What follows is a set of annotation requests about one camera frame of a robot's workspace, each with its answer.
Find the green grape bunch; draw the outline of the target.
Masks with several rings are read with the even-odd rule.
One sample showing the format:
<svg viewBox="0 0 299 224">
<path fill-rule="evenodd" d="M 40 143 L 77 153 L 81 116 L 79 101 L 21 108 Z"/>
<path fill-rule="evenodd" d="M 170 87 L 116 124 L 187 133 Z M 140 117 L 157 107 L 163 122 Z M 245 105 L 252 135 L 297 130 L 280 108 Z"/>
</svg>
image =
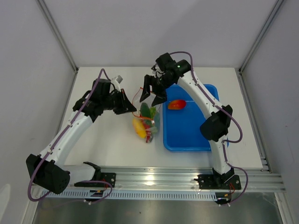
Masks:
<svg viewBox="0 0 299 224">
<path fill-rule="evenodd" d="M 150 118 L 151 118 L 151 119 L 154 119 L 154 116 L 155 116 L 156 113 L 157 113 L 157 109 L 156 109 L 156 107 L 151 107 L 151 108 L 149 109 L 149 111 L 150 111 Z"/>
</svg>

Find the green cucumber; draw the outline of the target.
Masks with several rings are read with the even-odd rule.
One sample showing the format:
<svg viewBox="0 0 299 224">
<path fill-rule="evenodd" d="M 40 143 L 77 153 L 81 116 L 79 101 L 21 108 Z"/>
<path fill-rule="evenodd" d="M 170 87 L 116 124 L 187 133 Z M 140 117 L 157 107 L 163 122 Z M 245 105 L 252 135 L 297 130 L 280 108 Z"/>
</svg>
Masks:
<svg viewBox="0 0 299 224">
<path fill-rule="evenodd" d="M 142 103 L 140 106 L 140 114 L 142 117 L 150 118 L 150 108 L 147 103 Z"/>
</svg>

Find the red orange mango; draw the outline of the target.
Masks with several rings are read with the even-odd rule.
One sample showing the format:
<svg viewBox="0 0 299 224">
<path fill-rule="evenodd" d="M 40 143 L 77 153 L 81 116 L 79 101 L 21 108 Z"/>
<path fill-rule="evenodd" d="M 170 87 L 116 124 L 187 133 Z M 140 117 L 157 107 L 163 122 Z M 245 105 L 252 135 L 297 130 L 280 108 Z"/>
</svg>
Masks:
<svg viewBox="0 0 299 224">
<path fill-rule="evenodd" d="M 171 101 L 169 104 L 168 104 L 168 110 L 182 110 L 184 109 L 186 106 L 186 101 L 185 100 L 182 100 L 182 99 L 176 99 L 176 100 L 173 100 Z"/>
</svg>

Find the clear zip top bag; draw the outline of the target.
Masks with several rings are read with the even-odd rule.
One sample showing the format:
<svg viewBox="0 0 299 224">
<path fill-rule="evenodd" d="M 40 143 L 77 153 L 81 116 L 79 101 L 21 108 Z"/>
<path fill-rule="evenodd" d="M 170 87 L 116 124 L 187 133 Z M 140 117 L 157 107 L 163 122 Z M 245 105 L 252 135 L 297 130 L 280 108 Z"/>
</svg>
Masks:
<svg viewBox="0 0 299 224">
<path fill-rule="evenodd" d="M 161 104 L 152 106 L 155 94 L 140 102 L 143 88 L 140 87 L 132 99 L 132 105 L 136 108 L 133 115 L 133 128 L 137 136 L 145 143 L 151 143 L 160 130 L 160 108 Z"/>
</svg>

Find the orange yellow bell pepper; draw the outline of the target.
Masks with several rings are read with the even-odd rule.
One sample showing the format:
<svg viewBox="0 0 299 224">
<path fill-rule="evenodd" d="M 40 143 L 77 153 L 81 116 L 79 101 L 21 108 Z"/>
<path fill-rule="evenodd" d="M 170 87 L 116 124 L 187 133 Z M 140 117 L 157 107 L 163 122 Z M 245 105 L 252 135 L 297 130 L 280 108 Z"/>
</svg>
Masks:
<svg viewBox="0 0 299 224">
<path fill-rule="evenodd" d="M 137 118 L 133 118 L 132 124 L 133 124 L 133 128 L 134 128 L 135 133 L 140 138 L 144 139 L 146 137 L 146 129 L 145 129 L 143 123 L 141 122 L 141 120 L 137 119 Z"/>
</svg>

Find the grey toy fish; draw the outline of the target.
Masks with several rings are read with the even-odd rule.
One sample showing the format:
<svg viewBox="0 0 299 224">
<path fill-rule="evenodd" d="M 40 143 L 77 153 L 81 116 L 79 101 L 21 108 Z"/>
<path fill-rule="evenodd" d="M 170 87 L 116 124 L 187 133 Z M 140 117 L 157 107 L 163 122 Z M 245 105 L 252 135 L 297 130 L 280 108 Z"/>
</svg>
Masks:
<svg viewBox="0 0 299 224">
<path fill-rule="evenodd" d="M 159 128 L 156 126 L 153 126 L 149 129 L 149 131 L 150 131 L 149 142 L 152 142 L 154 135 L 159 132 Z"/>
</svg>

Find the red chili pepper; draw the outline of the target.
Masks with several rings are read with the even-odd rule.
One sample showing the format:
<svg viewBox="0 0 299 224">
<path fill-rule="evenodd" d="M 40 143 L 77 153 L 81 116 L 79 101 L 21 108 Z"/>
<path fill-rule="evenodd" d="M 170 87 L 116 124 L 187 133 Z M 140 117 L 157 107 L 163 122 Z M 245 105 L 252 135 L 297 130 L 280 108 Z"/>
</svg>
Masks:
<svg viewBox="0 0 299 224">
<path fill-rule="evenodd" d="M 142 124 L 143 124 L 143 126 L 145 128 L 145 132 L 146 132 L 145 142 L 151 143 L 151 141 L 152 141 L 151 122 L 143 120 Z"/>
</svg>

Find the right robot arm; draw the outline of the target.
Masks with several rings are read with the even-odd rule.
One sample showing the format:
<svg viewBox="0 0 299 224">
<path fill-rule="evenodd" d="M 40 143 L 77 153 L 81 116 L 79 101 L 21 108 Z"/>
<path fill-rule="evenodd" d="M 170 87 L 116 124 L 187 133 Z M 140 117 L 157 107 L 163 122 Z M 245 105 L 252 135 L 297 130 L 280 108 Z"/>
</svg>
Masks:
<svg viewBox="0 0 299 224">
<path fill-rule="evenodd" d="M 227 187 L 235 174 L 234 169 L 228 165 L 225 153 L 228 129 L 232 120 L 232 107 L 224 106 L 213 98 L 195 75 L 192 62 L 186 60 L 176 62 L 170 53 L 165 53 L 156 59 L 156 66 L 162 74 L 159 77 L 150 75 L 144 77 L 140 101 L 144 101 L 153 93 L 155 98 L 152 105 L 156 106 L 166 102 L 166 90 L 173 84 L 178 84 L 184 89 L 206 119 L 200 126 L 200 132 L 209 141 L 213 157 L 212 174 L 199 175 L 196 181 L 201 189 Z"/>
</svg>

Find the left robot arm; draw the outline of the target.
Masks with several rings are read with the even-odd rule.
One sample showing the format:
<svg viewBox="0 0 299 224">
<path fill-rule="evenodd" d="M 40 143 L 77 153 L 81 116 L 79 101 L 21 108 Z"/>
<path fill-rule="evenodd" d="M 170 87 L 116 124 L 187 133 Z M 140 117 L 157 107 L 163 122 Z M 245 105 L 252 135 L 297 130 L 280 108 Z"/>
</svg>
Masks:
<svg viewBox="0 0 299 224">
<path fill-rule="evenodd" d="M 91 162 L 66 166 L 65 161 L 81 135 L 103 114 L 113 111 L 116 115 L 135 112 L 124 89 L 122 77 L 111 80 L 96 79 L 93 87 L 73 106 L 64 128 L 39 155 L 30 154 L 26 165 L 30 184 L 36 184 L 55 194 L 62 193 L 69 184 L 95 187 L 101 182 L 101 168 Z"/>
</svg>

